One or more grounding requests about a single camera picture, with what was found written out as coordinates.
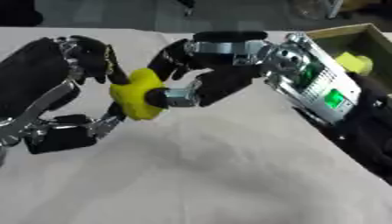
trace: robotic arm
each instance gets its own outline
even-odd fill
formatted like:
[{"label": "robotic arm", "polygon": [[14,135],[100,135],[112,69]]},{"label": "robotic arm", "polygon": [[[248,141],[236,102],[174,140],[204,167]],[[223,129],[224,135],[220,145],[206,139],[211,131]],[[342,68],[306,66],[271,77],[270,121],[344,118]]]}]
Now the robotic arm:
[{"label": "robotic arm", "polygon": [[180,40],[149,65],[162,80],[194,69],[212,71],[182,89],[155,88],[145,100],[160,108],[205,107],[262,78],[324,125],[344,120],[358,105],[361,87],[306,35],[292,33],[281,45],[266,38],[265,32],[205,32]]},{"label": "robotic arm", "polygon": [[266,38],[265,32],[204,32],[169,45],[149,64],[162,81],[211,71],[182,89],[146,90],[144,101],[164,109],[205,107],[264,79],[325,137],[392,184],[392,101],[386,92],[347,73],[304,33],[289,34],[280,45]]},{"label": "robotic arm", "polygon": [[22,139],[30,153],[39,154],[90,146],[105,137],[125,119],[116,103],[100,119],[41,118],[74,100],[88,77],[128,83],[111,46],[91,38],[42,38],[0,63],[0,154]]}]

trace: floor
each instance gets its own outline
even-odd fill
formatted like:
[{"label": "floor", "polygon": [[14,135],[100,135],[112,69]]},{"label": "floor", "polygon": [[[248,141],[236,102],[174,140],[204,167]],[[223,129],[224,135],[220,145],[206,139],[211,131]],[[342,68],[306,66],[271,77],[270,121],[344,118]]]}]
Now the floor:
[{"label": "floor", "polygon": [[221,30],[312,30],[338,25],[374,23],[392,32],[391,21],[376,16],[310,20],[300,17],[291,0],[197,0],[184,17],[175,0],[37,0],[45,16],[42,26],[133,28],[158,32]]}]

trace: yellow foam block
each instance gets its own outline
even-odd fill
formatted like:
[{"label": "yellow foam block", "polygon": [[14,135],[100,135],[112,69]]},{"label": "yellow foam block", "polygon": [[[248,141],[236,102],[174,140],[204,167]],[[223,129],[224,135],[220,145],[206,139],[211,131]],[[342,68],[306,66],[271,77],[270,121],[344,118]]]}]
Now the yellow foam block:
[{"label": "yellow foam block", "polygon": [[144,96],[154,88],[163,88],[164,83],[149,68],[136,70],[129,76],[130,84],[110,86],[110,95],[122,106],[122,111],[134,120],[150,120],[163,109],[149,105]]},{"label": "yellow foam block", "polygon": [[347,71],[360,75],[369,75],[373,70],[373,61],[365,56],[355,57],[349,52],[342,53],[336,61]]}]

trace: table surface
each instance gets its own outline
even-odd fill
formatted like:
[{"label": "table surface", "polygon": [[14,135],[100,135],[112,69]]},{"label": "table surface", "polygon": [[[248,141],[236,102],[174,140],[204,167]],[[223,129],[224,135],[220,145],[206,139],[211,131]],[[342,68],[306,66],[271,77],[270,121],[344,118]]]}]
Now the table surface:
[{"label": "table surface", "polygon": [[[2,28],[0,55],[39,37],[111,43],[127,71],[191,34]],[[278,42],[286,32],[270,32]],[[170,86],[184,85],[193,76]],[[90,81],[54,113],[100,116],[109,84]],[[0,169],[6,224],[390,223],[392,189],[301,119],[262,82],[210,108],[127,121],[93,147],[33,156],[20,144]]]}]

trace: green led light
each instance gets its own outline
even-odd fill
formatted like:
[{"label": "green led light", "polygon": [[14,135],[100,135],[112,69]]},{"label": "green led light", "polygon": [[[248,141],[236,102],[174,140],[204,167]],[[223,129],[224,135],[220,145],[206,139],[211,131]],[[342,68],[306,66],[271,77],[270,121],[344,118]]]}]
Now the green led light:
[{"label": "green led light", "polygon": [[345,100],[344,95],[337,89],[331,90],[325,97],[325,103],[332,109],[336,109]]}]

